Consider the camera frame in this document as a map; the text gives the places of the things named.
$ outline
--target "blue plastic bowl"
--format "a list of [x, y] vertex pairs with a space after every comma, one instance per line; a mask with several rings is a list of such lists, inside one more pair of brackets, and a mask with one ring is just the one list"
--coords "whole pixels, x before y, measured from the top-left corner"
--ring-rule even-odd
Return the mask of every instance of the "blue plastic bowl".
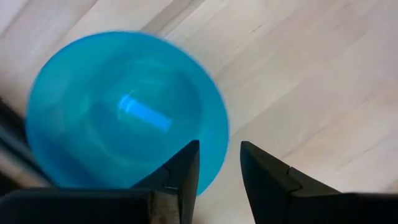
[[77, 40], [41, 69], [27, 109], [27, 135], [61, 187], [120, 189], [200, 140], [198, 194], [228, 145], [215, 84], [187, 54], [137, 32]]

